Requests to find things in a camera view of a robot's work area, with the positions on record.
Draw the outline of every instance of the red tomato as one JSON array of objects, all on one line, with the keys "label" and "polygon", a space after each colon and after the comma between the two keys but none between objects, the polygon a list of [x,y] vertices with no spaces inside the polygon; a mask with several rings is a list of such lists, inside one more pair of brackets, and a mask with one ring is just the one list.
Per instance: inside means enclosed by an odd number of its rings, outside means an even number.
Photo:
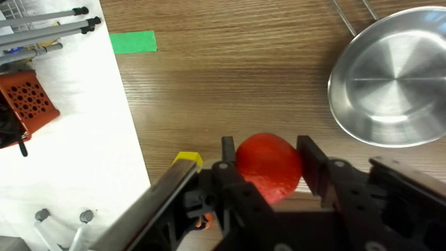
[{"label": "red tomato", "polygon": [[299,153],[275,134],[260,133],[237,148],[237,170],[252,182],[269,204],[292,193],[302,176]]}]

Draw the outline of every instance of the wood grain surface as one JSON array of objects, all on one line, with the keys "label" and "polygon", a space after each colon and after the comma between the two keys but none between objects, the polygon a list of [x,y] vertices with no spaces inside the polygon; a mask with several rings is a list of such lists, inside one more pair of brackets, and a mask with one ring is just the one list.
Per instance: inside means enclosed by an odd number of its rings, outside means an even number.
[{"label": "wood grain surface", "polygon": [[[371,0],[380,17],[444,0]],[[361,143],[334,121],[327,80],[352,40],[329,0],[101,0],[111,33],[154,30],[159,51],[117,61],[144,155],[156,182],[179,151],[220,157],[220,138],[241,143],[272,132],[295,145],[310,135],[329,156],[361,170],[383,155],[446,180],[446,138],[385,149]],[[372,23],[360,0],[339,4],[357,31]],[[303,204],[299,196],[285,208]],[[209,250],[216,229],[181,250]],[[200,238],[200,244],[194,243]]]}]

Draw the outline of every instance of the green tape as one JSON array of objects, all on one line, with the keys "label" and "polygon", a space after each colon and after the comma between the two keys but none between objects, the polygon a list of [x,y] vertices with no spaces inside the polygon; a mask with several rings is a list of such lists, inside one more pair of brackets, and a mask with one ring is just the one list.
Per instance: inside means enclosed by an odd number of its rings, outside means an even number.
[{"label": "green tape", "polygon": [[138,31],[110,34],[115,54],[157,51],[154,31]]}]

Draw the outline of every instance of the metal wire handle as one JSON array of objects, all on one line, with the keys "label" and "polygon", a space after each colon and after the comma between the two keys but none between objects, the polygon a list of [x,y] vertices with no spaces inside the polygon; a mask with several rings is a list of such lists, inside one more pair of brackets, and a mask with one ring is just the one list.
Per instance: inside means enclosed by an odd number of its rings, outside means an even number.
[{"label": "metal wire handle", "polygon": [[[347,25],[348,30],[350,31],[350,33],[356,37],[357,33],[355,31],[355,29],[353,28],[353,26],[351,25],[350,21],[347,19],[347,17],[345,16],[344,12],[341,10],[341,7],[339,6],[338,2],[336,0],[331,0],[331,2],[333,3],[334,7],[336,8],[336,11],[339,13],[339,15],[342,18],[342,21],[344,21],[345,25]],[[375,21],[378,21],[380,19],[380,17],[378,16],[378,14],[376,14],[376,12],[373,10],[373,7],[370,5],[370,3],[367,0],[362,0],[362,2],[364,3],[365,7],[367,8],[367,10],[370,12],[370,14],[372,15],[373,19],[375,19]]]}]

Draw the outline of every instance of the orange basket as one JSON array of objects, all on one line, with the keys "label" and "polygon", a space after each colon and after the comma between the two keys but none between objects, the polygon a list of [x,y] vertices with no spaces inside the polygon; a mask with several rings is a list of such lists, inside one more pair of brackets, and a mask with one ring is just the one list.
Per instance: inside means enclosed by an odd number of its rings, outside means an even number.
[{"label": "orange basket", "polygon": [[36,77],[35,71],[0,75],[0,92],[23,126],[23,141],[60,112],[54,107]]}]

